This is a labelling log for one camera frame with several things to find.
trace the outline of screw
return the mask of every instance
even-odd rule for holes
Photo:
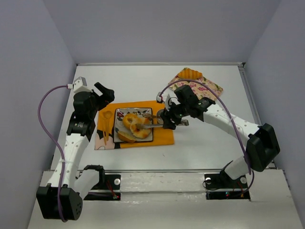
[[[114,184],[115,184],[115,185],[119,185],[120,183],[121,183],[120,179],[116,178],[116,179],[114,180]]]
[[[205,179],[205,182],[206,182],[207,185],[210,185],[210,184],[212,183],[212,182],[211,182],[211,178],[207,177],[207,178]]]
[[[247,183],[247,179],[245,177],[240,178],[240,182],[242,184],[246,184]]]

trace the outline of white surface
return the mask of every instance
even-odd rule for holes
[[[183,67],[190,67],[224,88],[221,99],[229,111],[253,122],[250,105],[237,66],[78,66],[75,78],[83,76],[89,88],[96,82],[113,89],[115,103],[155,100],[159,91]],[[65,142],[66,130],[73,112],[71,92],[63,119],[59,143]],[[94,150],[94,138],[86,148],[80,169],[86,165],[103,165],[115,169],[210,169],[222,168],[242,155],[238,141],[215,126],[188,118],[188,127],[174,131],[172,146],[136,147],[114,150]],[[60,155],[56,149],[51,169]]]
[[[235,122],[241,141],[246,147],[247,141],[249,140],[249,134],[254,135],[259,130],[258,125],[254,123],[249,123],[242,118],[236,117],[232,113],[231,117]],[[237,139],[235,130],[233,128],[232,120],[229,118],[227,112],[222,109],[222,107],[220,107],[218,104],[214,104],[208,107],[208,111],[203,113],[203,120],[206,123],[212,124],[222,129],[223,131],[227,132],[229,135]]]
[[[141,188],[146,193],[122,193],[121,201],[84,201],[77,221],[62,223],[60,220],[44,219],[36,202],[29,229],[301,229],[291,194],[281,170],[265,170],[256,173],[248,200],[206,200],[199,183],[201,175],[153,173],[144,175],[146,184],[141,184],[142,174],[136,179],[122,180],[122,186]],[[160,182],[172,181],[172,192],[153,192]],[[191,182],[198,182],[202,191],[197,191]]]
[[[77,63],[245,62],[280,0],[44,0]]]
[[[275,129],[281,148],[275,163],[285,170],[305,227],[304,22],[304,0],[281,1],[245,69],[262,122]]]
[[[76,65],[41,0],[0,0],[0,228],[27,227],[55,145],[37,118],[42,97],[73,79]],[[42,119],[58,137],[69,91],[58,89]]]

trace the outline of black bracket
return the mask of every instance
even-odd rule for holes
[[[45,219],[61,219],[57,204],[57,187],[38,187],[36,198]],[[82,198],[72,188],[62,187],[60,193],[63,215],[66,220],[77,220],[81,215]]]

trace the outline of white table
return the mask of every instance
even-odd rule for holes
[[[229,110],[254,121],[237,66],[78,66],[75,78],[86,77],[90,87],[101,82],[114,89],[116,103],[155,100],[157,93],[183,67],[196,69],[222,86],[221,99]],[[72,102],[71,92],[59,136],[61,145],[73,112]],[[67,223],[43,219],[36,201],[29,229],[302,228],[281,170],[266,169],[255,174],[251,201],[206,200],[203,173],[190,170],[220,169],[242,152],[235,138],[199,120],[189,118],[189,121],[189,127],[174,131],[173,146],[94,151],[93,138],[80,169],[100,164],[106,170],[121,170],[121,201],[84,201],[81,217]],[[51,170],[59,158],[56,151]],[[46,184],[52,173],[44,172],[41,185]]]
[[[51,175],[44,172],[41,185]],[[28,229],[302,228],[281,170],[255,174],[251,201],[206,200],[202,178],[199,173],[122,173],[121,201],[84,201],[80,218],[67,223],[44,219],[36,201]]]
[[[100,82],[113,89],[114,103],[147,101],[155,100],[158,92],[184,67],[202,72],[206,78],[223,87],[221,99],[229,111],[254,122],[237,66],[78,66],[74,78],[85,77],[91,88],[96,82]],[[73,112],[73,95],[71,92],[61,126],[61,146],[64,145]],[[232,136],[197,119],[188,117],[188,120],[190,126],[174,131],[175,144],[172,146],[94,150],[94,133],[82,156],[79,169],[90,164],[103,165],[106,170],[220,169],[242,155],[238,141]],[[59,159],[60,154],[56,149],[51,170],[55,169]]]

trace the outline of spoon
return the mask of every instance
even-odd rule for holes
[[[112,117],[112,112],[111,111],[105,111],[105,112],[103,112],[103,115],[106,118],[106,125],[107,125],[107,127],[106,127],[107,138],[106,138],[106,140],[108,141],[109,140],[109,120]]]

